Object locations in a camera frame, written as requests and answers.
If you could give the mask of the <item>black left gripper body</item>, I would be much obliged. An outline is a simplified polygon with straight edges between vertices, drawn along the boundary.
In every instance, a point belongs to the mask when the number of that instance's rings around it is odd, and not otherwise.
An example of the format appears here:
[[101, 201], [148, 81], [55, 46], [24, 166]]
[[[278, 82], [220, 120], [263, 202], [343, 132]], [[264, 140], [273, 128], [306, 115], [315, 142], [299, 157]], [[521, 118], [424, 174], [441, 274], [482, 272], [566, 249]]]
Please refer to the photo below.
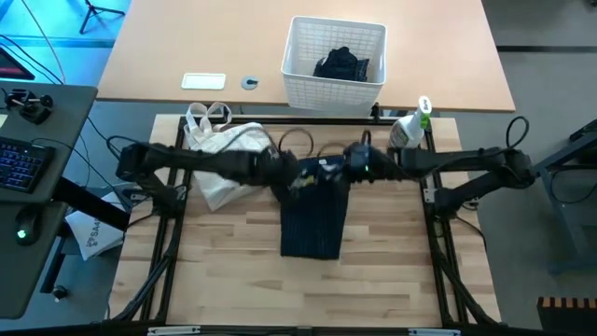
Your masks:
[[305, 168], [290, 150], [276, 152], [268, 162], [268, 179], [275, 196], [296, 196], [306, 182]]

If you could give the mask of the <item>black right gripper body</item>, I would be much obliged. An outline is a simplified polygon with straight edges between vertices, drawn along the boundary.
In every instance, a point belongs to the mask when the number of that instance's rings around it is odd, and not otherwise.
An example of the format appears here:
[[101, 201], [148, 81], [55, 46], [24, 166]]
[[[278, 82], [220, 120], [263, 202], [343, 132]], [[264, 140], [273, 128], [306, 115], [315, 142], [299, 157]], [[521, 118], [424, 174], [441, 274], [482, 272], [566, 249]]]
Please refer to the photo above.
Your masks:
[[372, 180], [406, 180], [410, 177], [393, 159], [378, 149], [371, 150]]

